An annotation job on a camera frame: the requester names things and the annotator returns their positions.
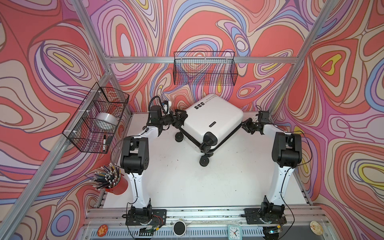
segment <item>marker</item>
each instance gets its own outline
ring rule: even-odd
[[[105,145],[105,142],[107,141],[107,137],[104,135],[104,140],[103,140],[103,152],[105,152],[107,149],[106,149],[106,145]]]

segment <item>psychedelic pattern wall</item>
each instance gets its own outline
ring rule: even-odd
[[[383,1],[340,1],[273,115],[309,138],[300,176],[340,239],[384,239],[383,37]]]
[[[108,56],[173,56],[233,50],[236,56],[297,56],[323,1],[111,0],[87,7]],[[159,94],[185,109],[216,93],[244,111],[267,108],[290,64],[238,64],[233,86],[175,86],[173,64],[115,64],[133,112]]]
[[[103,73],[68,0],[0,1],[0,221]],[[108,162],[68,147],[13,239],[73,239],[99,195],[86,175]]]

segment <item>black wire basket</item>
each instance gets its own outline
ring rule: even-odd
[[[127,93],[116,88],[99,86],[80,120],[72,130],[66,130],[71,122],[69,121],[63,134],[81,152],[107,153],[128,100]]]
[[[174,52],[175,85],[234,86],[238,76],[233,51]]]

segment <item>white floor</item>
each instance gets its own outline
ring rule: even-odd
[[[255,113],[245,113],[244,119]],[[134,114],[129,135],[139,133],[147,114]],[[178,130],[169,130],[149,144],[149,166],[143,173],[153,207],[207,207],[260,205],[272,180],[273,139],[239,129],[201,167],[200,156],[186,142],[176,142]],[[133,202],[132,186],[121,195],[107,194],[104,208],[126,207]],[[287,204],[306,204],[292,175],[285,195]]]

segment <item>black cable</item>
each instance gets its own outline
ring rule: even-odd
[[[289,208],[289,210],[291,211],[292,216],[293,216],[293,222],[292,222],[291,226],[288,228],[288,230],[287,230],[287,231],[286,231],[286,232],[279,238],[279,240],[282,239],[282,238],[285,236],[285,234],[287,234],[287,232],[291,229],[291,227],[292,227],[293,224],[295,223],[295,215],[293,214],[293,212],[292,212],[291,208],[288,206],[288,204],[285,202],[285,200],[284,200],[284,198],[283,198],[283,194],[282,194],[282,192],[283,192],[283,186],[284,186],[284,181],[285,181],[285,177],[287,176],[289,170],[291,170],[291,169],[292,169],[292,167],[291,167],[290,169],[288,169],[287,172],[285,173],[285,176],[284,176],[284,179],[283,179],[283,184],[281,185],[280,197],[282,198],[284,204],[285,204],[285,205]]]
[[[274,126],[277,127],[278,129],[284,131],[283,129],[279,128],[279,126],[277,126],[277,125],[275,125],[275,124],[274,124]],[[301,133],[304,135],[305,141],[307,142],[308,147],[310,148],[310,152],[311,152],[311,157],[310,157],[309,161],[307,161],[307,162],[305,162],[305,163],[302,163],[302,164],[298,164],[298,165],[297,165],[297,167],[298,167],[298,166],[302,166],[302,165],[305,165],[305,164],[307,164],[307,163],[310,163],[310,162],[312,161],[312,158],[313,158],[313,152],[312,152],[311,145],[310,145],[310,143],[308,142],[308,138],[307,138],[307,136],[305,136],[305,134],[303,133],[303,131],[301,131],[301,130],[297,130],[297,131],[286,132],[286,133],[294,133],[294,132],[301,132]]]
[[[132,135],[132,136],[126,136],[126,137],[138,137],[138,136],[140,136],[140,135]],[[119,145],[119,143],[120,143],[121,141],[123,141],[124,138],[126,138],[126,137],[123,137],[122,139],[120,139],[120,140],[115,144],[115,146],[113,146],[113,148],[112,148],[112,150],[111,150],[111,155],[112,155],[112,153],[113,153],[113,150],[116,148],[116,146]]]
[[[138,194],[137,194],[137,187],[136,187],[136,179],[135,179],[135,175],[133,175],[133,173],[132,173],[132,176],[133,176],[133,181],[135,182],[135,189],[136,189],[136,200],[133,202],[133,203],[130,203],[130,202],[127,202],[127,208],[128,208],[128,204],[134,204],[136,201],[137,201],[137,199],[139,198],[139,196],[138,196]]]
[[[151,114],[149,113],[149,110],[150,110],[150,108],[151,108],[151,104],[152,104],[153,100],[155,100],[156,98],[159,99],[160,107],[163,109],[164,114],[165,114],[165,112],[166,112],[165,109],[164,109],[164,106],[161,104],[161,98],[160,98],[159,96],[154,96],[154,97],[149,101],[149,104],[148,104],[148,119],[147,119],[147,124],[149,123],[149,119],[150,119],[150,117],[151,117]]]
[[[127,202],[127,207],[125,208],[125,214],[123,214],[121,216],[122,218],[127,218],[128,217],[128,202]],[[136,240],[136,238],[132,235],[131,231],[129,230],[129,226],[127,225],[127,228],[128,228],[128,231],[129,231],[129,234],[131,235],[131,237]]]

